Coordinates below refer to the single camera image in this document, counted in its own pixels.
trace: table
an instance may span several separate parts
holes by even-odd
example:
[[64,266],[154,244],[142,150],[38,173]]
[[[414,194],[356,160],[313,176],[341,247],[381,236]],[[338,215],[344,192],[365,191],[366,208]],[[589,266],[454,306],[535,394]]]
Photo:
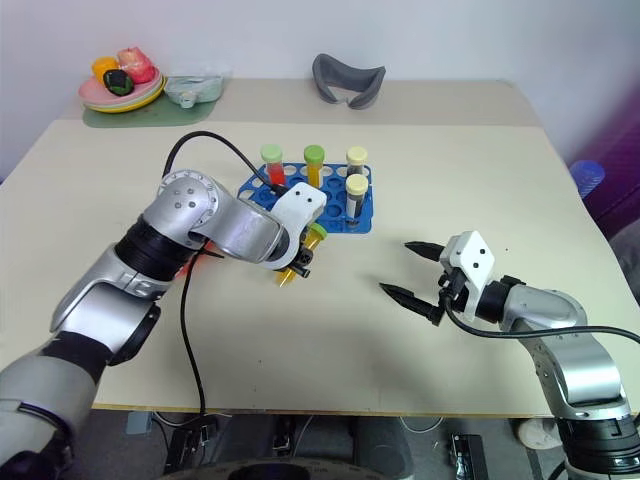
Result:
[[[570,293],[590,323],[639,331],[640,311],[607,242],[527,102],[500,82],[387,82],[369,110],[321,102],[305,81],[234,80],[207,121],[190,127],[91,129],[72,108],[0,187],[0,366],[48,338],[55,305],[152,201],[173,143],[216,131],[251,158],[279,143],[342,162],[369,150],[373,230],[331,235],[311,276],[278,289],[274,274],[202,259],[187,323],[212,409],[422,415],[548,415],[533,365],[515,341],[439,328],[399,307],[378,282],[435,301],[441,268],[403,247],[476,229],[495,276]],[[211,139],[189,142],[175,168],[235,191],[249,172]],[[195,384],[182,345],[182,279],[140,354],[107,369],[97,408],[188,410]],[[599,336],[634,410],[637,346]]]

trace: test tube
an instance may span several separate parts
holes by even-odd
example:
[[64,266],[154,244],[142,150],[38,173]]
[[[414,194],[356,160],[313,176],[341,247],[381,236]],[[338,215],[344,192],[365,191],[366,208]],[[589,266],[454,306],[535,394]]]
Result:
[[304,161],[307,163],[307,179],[309,185],[322,187],[322,166],[324,149],[320,145],[309,145],[304,149]]
[[282,166],[282,149],[280,145],[263,145],[260,149],[260,156],[267,164],[267,174],[269,181],[274,185],[284,185],[287,177]]
[[347,177],[358,173],[364,175],[364,164],[367,163],[367,151],[362,147],[351,147],[347,150]]
[[358,218],[362,212],[364,196],[369,190],[369,180],[364,175],[354,173],[347,177],[347,215]]
[[[319,223],[313,223],[309,227],[307,236],[304,239],[304,246],[313,251],[322,240],[327,238],[327,235],[327,231],[322,225]],[[276,276],[276,283],[279,286],[284,287],[287,283],[291,283],[293,279],[296,278],[296,275],[296,272],[287,268],[283,272],[278,272]]]

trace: white wall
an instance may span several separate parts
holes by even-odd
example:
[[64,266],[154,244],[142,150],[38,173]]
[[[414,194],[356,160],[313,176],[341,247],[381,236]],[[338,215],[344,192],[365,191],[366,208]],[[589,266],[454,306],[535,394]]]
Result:
[[0,176],[93,59],[131,45],[237,77],[305,77],[327,52],[388,78],[507,79],[569,159],[638,83],[639,31],[634,0],[2,0]]

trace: green mat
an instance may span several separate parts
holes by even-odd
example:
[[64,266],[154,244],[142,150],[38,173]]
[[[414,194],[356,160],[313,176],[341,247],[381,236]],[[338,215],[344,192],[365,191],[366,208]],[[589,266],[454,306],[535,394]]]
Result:
[[204,120],[215,103],[196,103],[192,108],[182,108],[163,93],[149,105],[131,112],[101,113],[85,108],[82,120],[93,128],[175,127]]

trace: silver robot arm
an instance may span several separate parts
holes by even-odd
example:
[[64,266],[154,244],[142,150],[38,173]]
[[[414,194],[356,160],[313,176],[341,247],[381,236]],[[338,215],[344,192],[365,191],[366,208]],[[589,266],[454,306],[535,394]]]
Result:
[[[409,242],[406,246],[444,267],[439,305],[419,300],[394,285],[381,287],[400,305],[435,325],[449,308],[460,328],[489,338],[502,334],[472,328],[470,323],[475,318],[497,323],[502,338],[587,326],[584,309],[565,293],[532,288],[508,276],[490,282],[494,257],[478,232],[456,235],[445,247],[425,242]],[[463,320],[455,317],[453,310],[462,312]],[[640,437],[613,359],[591,333],[549,333],[517,338],[533,359],[556,418],[569,478],[639,479]]]
[[155,302],[207,241],[306,276],[301,237],[325,204],[324,193],[299,183],[267,212],[199,172],[167,175],[122,240],[62,299],[51,339],[0,372],[0,478],[57,478],[69,465],[105,367],[137,354],[160,316]]

